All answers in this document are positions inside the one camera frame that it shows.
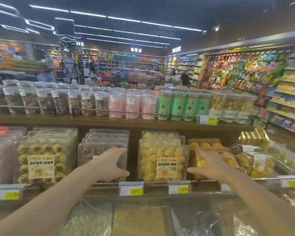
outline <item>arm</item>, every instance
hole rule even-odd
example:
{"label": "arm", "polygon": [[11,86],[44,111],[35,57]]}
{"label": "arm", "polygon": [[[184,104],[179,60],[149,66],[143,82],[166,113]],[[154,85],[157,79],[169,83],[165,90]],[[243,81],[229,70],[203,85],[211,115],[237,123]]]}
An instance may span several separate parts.
{"label": "arm", "polygon": [[129,175],[116,166],[126,150],[114,147],[76,168],[58,184],[0,221],[0,236],[55,235],[70,209],[94,182]]}
{"label": "arm", "polygon": [[188,172],[223,181],[232,186],[271,236],[295,236],[295,208],[260,186],[248,175],[226,164],[220,156],[207,154],[204,167],[190,167]]}

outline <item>store sign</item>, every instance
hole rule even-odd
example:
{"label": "store sign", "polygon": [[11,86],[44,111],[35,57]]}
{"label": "store sign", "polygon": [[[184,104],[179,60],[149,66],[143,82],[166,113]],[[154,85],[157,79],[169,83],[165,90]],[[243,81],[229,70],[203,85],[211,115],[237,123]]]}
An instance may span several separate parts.
{"label": "store sign", "polygon": [[142,49],[131,48],[131,52],[139,52],[139,53],[142,53]]}
{"label": "store sign", "polygon": [[177,48],[174,48],[174,49],[173,49],[173,53],[179,52],[180,49],[181,49],[181,46],[180,46],[180,47],[177,47]]}
{"label": "store sign", "polygon": [[77,41],[77,42],[76,42],[76,45],[77,45],[77,46],[84,46],[84,42]]}

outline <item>yellow price label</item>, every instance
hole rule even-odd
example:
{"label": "yellow price label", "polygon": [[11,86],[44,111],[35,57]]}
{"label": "yellow price label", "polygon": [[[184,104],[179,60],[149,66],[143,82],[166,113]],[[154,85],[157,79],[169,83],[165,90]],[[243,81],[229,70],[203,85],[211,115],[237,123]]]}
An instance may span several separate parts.
{"label": "yellow price label", "polygon": [[189,186],[180,186],[178,187],[178,194],[188,194],[189,193]]}
{"label": "yellow price label", "polygon": [[4,193],[3,200],[18,200],[20,197],[20,191],[10,191]]}
{"label": "yellow price label", "polygon": [[217,125],[217,117],[208,117],[208,125]]}
{"label": "yellow price label", "polygon": [[143,189],[142,188],[133,188],[130,189],[130,196],[138,196],[143,194]]}
{"label": "yellow price label", "polygon": [[287,184],[289,187],[295,188],[295,181],[288,181]]}

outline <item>hand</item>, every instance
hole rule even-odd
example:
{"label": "hand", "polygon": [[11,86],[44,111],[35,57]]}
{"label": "hand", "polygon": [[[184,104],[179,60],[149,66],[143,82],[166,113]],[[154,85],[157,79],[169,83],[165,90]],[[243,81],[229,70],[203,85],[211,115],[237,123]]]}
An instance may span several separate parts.
{"label": "hand", "polygon": [[84,170],[89,170],[95,181],[111,181],[113,179],[129,176],[129,172],[117,167],[119,157],[127,151],[126,148],[113,147],[100,156],[85,164]]}
{"label": "hand", "polygon": [[228,176],[232,174],[235,168],[231,167],[223,161],[223,159],[210,151],[202,151],[200,148],[196,149],[196,154],[205,158],[204,167],[189,167],[188,172],[204,175],[211,180],[226,181]]}

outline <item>forearm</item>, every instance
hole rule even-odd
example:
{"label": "forearm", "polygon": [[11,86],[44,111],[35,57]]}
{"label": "forearm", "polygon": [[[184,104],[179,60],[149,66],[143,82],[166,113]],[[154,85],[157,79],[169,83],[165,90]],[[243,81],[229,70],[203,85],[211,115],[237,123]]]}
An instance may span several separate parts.
{"label": "forearm", "polygon": [[3,219],[0,236],[53,235],[83,193],[97,181],[94,175],[89,177],[89,168],[84,165],[75,169],[58,184]]}
{"label": "forearm", "polygon": [[273,236],[295,236],[295,208],[260,186],[248,175],[233,170],[226,183],[232,186],[243,202]]}

